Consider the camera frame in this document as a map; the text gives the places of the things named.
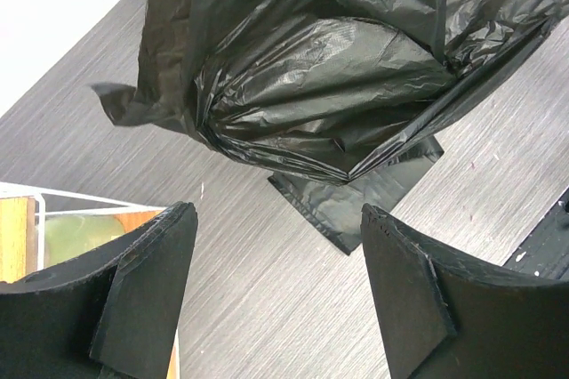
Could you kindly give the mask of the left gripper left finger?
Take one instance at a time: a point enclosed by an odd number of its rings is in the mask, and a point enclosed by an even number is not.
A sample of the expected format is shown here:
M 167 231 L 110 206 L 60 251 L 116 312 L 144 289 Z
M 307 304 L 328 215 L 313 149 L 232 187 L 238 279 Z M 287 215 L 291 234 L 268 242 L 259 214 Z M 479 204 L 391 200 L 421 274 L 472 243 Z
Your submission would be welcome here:
M 3 378 L 164 378 L 197 213 L 178 202 L 139 228 L 1 285 Z

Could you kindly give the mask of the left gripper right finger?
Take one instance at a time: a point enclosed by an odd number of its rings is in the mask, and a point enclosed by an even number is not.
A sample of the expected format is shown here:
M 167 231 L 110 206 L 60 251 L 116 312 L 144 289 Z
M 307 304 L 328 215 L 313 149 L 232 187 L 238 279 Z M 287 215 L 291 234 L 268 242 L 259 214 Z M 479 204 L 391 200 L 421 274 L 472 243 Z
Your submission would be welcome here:
M 376 206 L 361 235 L 392 377 L 567 377 L 566 281 L 483 261 Z

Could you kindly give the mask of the black trash bag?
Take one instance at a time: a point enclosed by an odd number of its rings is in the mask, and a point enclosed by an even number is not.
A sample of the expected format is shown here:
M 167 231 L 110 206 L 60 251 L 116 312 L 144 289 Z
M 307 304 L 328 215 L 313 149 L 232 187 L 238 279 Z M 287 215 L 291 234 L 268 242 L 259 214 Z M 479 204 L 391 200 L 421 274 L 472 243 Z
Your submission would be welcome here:
M 148 0 L 117 126 L 184 133 L 270 182 L 344 253 L 442 156 L 435 134 L 502 84 L 568 0 Z

